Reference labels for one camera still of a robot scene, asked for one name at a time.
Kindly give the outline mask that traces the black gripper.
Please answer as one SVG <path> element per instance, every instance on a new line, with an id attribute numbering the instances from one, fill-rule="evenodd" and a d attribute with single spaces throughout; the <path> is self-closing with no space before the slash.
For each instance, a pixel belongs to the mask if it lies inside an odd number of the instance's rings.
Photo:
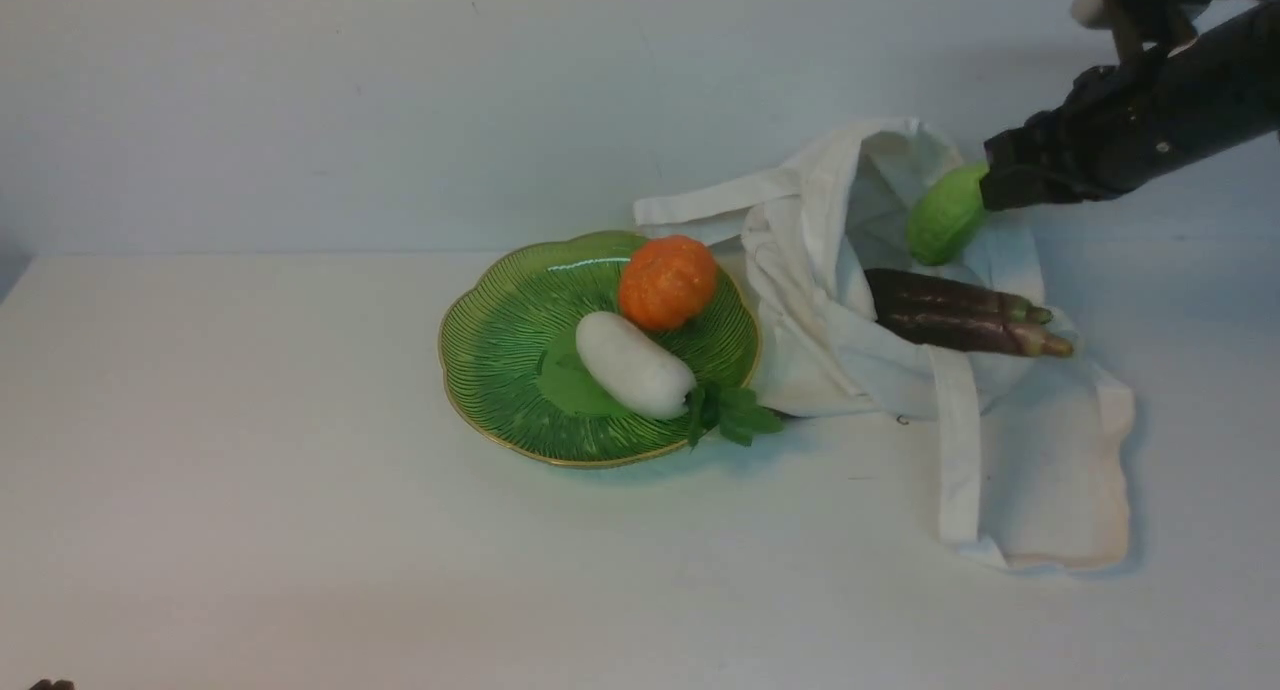
<path id="1" fill-rule="evenodd" d="M 988 211 L 1124 197 L 1166 174 L 1156 90 L 1164 61 L 1089 67 L 1059 108 L 986 140 Z"/>

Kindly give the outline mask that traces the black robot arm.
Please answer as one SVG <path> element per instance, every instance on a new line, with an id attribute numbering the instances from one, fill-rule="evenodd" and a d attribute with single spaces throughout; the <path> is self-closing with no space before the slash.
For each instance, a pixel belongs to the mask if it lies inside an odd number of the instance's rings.
<path id="1" fill-rule="evenodd" d="M 989 211 L 1114 201 L 1277 131 L 1277 0 L 1075 0 L 1116 61 L 984 143 Z"/>

